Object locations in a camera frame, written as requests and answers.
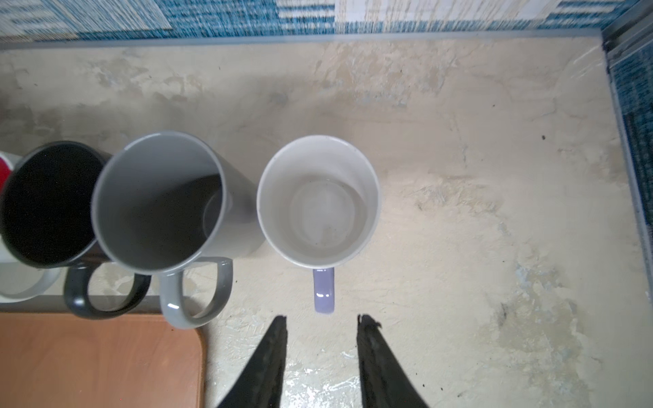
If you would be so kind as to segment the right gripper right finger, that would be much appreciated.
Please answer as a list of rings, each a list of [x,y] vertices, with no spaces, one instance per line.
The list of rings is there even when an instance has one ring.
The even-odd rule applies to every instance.
[[[369,314],[357,317],[357,350],[363,407],[427,407]]]

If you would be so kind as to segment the white mug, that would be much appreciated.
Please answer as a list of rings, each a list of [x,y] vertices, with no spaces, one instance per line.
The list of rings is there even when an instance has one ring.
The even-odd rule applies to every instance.
[[[38,269],[20,262],[1,240],[1,303],[24,302],[44,294],[59,280],[63,268]]]

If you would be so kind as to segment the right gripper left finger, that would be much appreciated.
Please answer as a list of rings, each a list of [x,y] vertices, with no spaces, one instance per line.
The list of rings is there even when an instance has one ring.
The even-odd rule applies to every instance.
[[[287,317],[276,316],[219,407],[280,407],[287,357]]]

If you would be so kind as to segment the purple mug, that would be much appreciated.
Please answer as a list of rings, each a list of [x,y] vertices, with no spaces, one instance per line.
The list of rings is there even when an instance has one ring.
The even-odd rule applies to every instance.
[[[379,223],[382,192],[367,157],[329,135],[296,139],[258,183],[261,229],[277,253],[313,273],[314,306],[335,310],[335,269],[360,253]]]

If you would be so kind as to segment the brown plastic tray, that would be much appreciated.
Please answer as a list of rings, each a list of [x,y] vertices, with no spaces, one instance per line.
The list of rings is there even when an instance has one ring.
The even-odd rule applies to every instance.
[[[202,407],[206,345],[158,314],[1,315],[3,407]]]

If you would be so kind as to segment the grey mug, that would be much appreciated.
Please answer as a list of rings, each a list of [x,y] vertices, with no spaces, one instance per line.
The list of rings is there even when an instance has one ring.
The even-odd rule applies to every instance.
[[[104,166],[91,217],[105,254],[136,274],[159,280],[168,323],[196,329],[217,317],[231,296],[233,261],[265,242],[258,222],[257,186],[195,136],[146,135]],[[208,306],[184,305],[184,272],[193,263],[217,266]]]

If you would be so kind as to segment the black mug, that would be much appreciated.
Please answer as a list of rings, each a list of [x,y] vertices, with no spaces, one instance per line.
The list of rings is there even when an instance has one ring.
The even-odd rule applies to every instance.
[[[27,154],[1,193],[1,236],[12,255],[26,265],[67,269],[63,291],[75,316],[107,320],[138,306],[151,285],[135,275],[126,299],[114,309],[93,306],[91,277],[110,258],[101,249],[91,220],[95,184],[110,154],[76,141],[56,141]]]

